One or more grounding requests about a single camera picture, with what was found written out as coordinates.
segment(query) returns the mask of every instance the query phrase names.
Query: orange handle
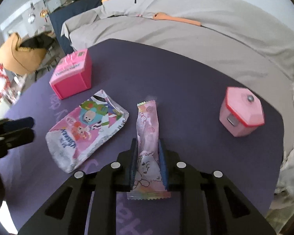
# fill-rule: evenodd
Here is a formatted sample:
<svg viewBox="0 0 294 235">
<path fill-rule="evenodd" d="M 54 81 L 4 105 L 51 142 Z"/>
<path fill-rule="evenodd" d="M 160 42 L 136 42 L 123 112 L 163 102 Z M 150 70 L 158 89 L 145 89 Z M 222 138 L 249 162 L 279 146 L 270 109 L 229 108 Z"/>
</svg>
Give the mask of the orange handle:
<svg viewBox="0 0 294 235">
<path fill-rule="evenodd" d="M 163 12 L 158 12 L 154 14 L 153 16 L 154 20 L 171 20 L 171 21 L 177 21 L 177 22 L 182 22 L 182 23 L 187 23 L 195 26 L 201 26 L 201 22 L 195 21 L 195 20 L 190 20 L 186 18 L 180 18 L 180 17 L 171 17 Z"/>
</svg>

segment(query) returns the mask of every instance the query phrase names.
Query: pink snack wrapper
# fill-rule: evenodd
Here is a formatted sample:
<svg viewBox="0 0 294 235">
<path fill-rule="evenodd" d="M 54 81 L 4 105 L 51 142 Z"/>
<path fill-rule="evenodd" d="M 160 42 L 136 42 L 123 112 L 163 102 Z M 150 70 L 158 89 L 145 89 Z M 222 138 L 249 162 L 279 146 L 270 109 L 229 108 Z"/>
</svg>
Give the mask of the pink snack wrapper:
<svg viewBox="0 0 294 235">
<path fill-rule="evenodd" d="M 154 100 L 142 102 L 137 107 L 137 171 L 134 187 L 128 193 L 128 199 L 152 200 L 169 198 L 171 194 L 165 190 L 159 167 L 159 123 L 156 102 Z"/>
</svg>

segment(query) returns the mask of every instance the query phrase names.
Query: pink box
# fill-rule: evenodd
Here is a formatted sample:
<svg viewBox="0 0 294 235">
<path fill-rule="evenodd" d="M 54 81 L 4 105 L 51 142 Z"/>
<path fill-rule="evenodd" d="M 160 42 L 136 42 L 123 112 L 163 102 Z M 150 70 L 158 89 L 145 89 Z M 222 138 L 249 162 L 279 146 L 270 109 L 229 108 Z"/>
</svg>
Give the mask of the pink box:
<svg viewBox="0 0 294 235">
<path fill-rule="evenodd" d="M 265 124 L 260 100 L 247 88 L 228 87 L 221 105 L 220 122 L 234 137 L 250 134 Z"/>
<path fill-rule="evenodd" d="M 60 99 L 92 87 L 92 60 L 87 49 L 62 58 L 49 81 Z"/>
</svg>

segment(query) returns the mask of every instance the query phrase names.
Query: white round bolt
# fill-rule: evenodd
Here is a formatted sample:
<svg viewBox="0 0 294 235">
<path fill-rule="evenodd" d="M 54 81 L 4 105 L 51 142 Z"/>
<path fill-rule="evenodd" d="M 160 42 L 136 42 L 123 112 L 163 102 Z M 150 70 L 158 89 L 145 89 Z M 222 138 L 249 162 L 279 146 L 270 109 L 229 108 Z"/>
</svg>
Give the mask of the white round bolt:
<svg viewBox="0 0 294 235">
<path fill-rule="evenodd" d="M 111 163 L 111 168 L 112 168 L 112 169 L 120 168 L 120 166 L 121 166 L 121 164 L 118 163 L 118 162 Z"/>
<path fill-rule="evenodd" d="M 76 177 L 77 179 L 80 179 L 84 176 L 84 173 L 82 171 L 77 171 L 74 173 L 74 177 Z"/>
<path fill-rule="evenodd" d="M 176 166 L 179 167 L 179 168 L 181 168 L 181 169 L 183 169 L 183 168 L 186 167 L 186 163 L 185 163 L 185 162 L 178 162 L 178 163 L 176 164 Z"/>
<path fill-rule="evenodd" d="M 216 170 L 213 175 L 216 177 L 216 178 L 221 178 L 223 176 L 222 172 L 221 171 L 218 171 Z"/>
</svg>

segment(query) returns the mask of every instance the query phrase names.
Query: dark purple tabletop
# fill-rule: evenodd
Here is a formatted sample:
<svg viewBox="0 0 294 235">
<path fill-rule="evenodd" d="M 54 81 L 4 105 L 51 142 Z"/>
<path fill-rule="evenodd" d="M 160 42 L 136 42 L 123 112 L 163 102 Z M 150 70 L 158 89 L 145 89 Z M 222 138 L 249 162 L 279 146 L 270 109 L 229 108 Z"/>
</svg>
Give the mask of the dark purple tabletop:
<svg viewBox="0 0 294 235">
<path fill-rule="evenodd" d="M 273 199 L 283 156 L 283 121 L 266 101 L 266 123 L 247 137 L 234 138 L 219 112 L 232 78 L 200 62 L 159 48 L 110 39 L 89 48 L 92 89 L 58 100 L 49 86 L 52 72 L 33 84 L 7 114 L 35 119 L 35 141 L 0 160 L 6 201 L 17 229 L 71 176 L 52 160 L 45 135 L 82 101 L 100 89 L 129 111 L 125 126 L 81 167 L 99 171 L 130 148 L 136 136 L 137 103 L 155 98 L 159 137 L 181 160 L 200 171 L 221 170 L 265 214 Z M 179 233 L 179 194 L 170 199 L 134 201 L 117 197 L 117 234 Z"/>
</svg>

